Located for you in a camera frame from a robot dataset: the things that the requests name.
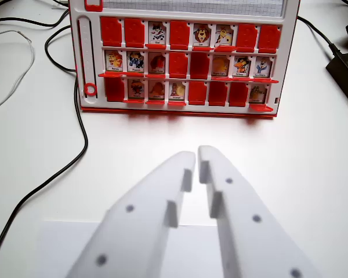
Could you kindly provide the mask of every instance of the white surface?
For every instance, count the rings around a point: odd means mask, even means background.
[[[197,162],[217,221],[224,278],[321,277],[223,153],[200,146]]]
[[[192,187],[195,153],[162,162],[104,216],[67,278],[160,278],[170,228],[179,225],[184,192]],[[96,258],[103,254],[103,267]]]
[[[40,0],[14,0],[0,8],[0,17],[51,23],[62,13],[51,7]],[[347,6],[339,0],[302,0],[299,14],[348,52],[343,46]],[[0,31],[13,29],[8,24]],[[73,108],[74,77],[44,53],[55,30],[12,24],[33,41],[36,60],[0,107],[0,232],[17,202],[83,146]],[[0,277],[29,277],[42,220],[100,221],[163,160],[202,144],[227,155],[323,277],[348,277],[348,101],[325,69],[322,48],[331,53],[318,40],[297,23],[273,120],[83,113],[86,155],[18,214],[0,250]],[[0,99],[27,66],[25,43],[19,36],[0,36]],[[50,53],[74,66],[70,35],[52,43]],[[184,197],[181,224],[214,225],[207,212],[205,187],[194,180],[192,193]]]
[[[64,278],[97,228],[95,222],[44,221],[33,278]],[[222,277],[215,226],[170,229],[161,278]]]

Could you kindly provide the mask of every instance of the red plastic frame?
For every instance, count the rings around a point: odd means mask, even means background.
[[[99,5],[88,5],[88,0],[84,0],[85,10],[87,12],[101,12],[103,10],[103,0],[99,1]]]
[[[94,92],[93,93],[89,92],[88,87],[93,87]],[[95,86],[95,84],[93,84],[93,83],[86,83],[84,85],[84,92],[86,95],[88,95],[90,97],[96,96],[97,95],[97,86]]]

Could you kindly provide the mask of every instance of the white 3d printed part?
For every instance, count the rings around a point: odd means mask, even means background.
[[[224,278],[320,277],[222,153],[201,146],[198,160],[210,216],[218,222]],[[194,153],[177,153],[113,205],[67,278],[159,278],[194,164]]]

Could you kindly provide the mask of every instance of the screw hole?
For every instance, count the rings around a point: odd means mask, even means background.
[[[134,206],[132,204],[126,206],[126,211],[131,213],[134,210]]]
[[[255,214],[253,216],[253,221],[259,223],[262,221],[262,218],[259,215]]]
[[[301,278],[301,277],[302,277],[302,273],[300,272],[299,269],[296,269],[296,268],[292,269],[292,270],[290,271],[290,274],[291,274],[291,276],[294,277],[294,278]]]
[[[106,262],[107,262],[107,256],[106,256],[106,255],[100,254],[100,255],[97,257],[96,263],[97,263],[98,266],[102,266],[102,265],[104,265]]]

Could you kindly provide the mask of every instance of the character face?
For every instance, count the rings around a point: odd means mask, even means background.
[[[157,82],[152,88],[152,94],[156,94],[158,96],[164,95],[164,86],[163,84]]]
[[[115,54],[108,55],[108,60],[110,63],[113,63],[116,60]]]
[[[132,54],[130,54],[130,57],[133,59],[139,59],[139,53],[138,52],[133,52]]]
[[[260,61],[260,65],[261,65],[262,67],[264,67],[264,65],[265,65],[266,63],[267,63],[267,59],[262,58],[261,61]]]
[[[143,84],[141,82],[133,82],[132,89],[135,94],[139,94],[143,88]]]
[[[199,42],[204,42],[207,39],[207,32],[206,29],[199,29],[197,30],[197,38]]]
[[[227,35],[227,31],[225,29],[220,30],[220,34],[219,34],[222,38],[225,38]]]
[[[161,33],[161,26],[160,25],[153,25],[153,30],[152,30],[152,34],[154,35],[158,35]]]
[[[215,72],[223,72],[226,70],[226,66],[222,58],[215,58],[213,60],[213,67]]]

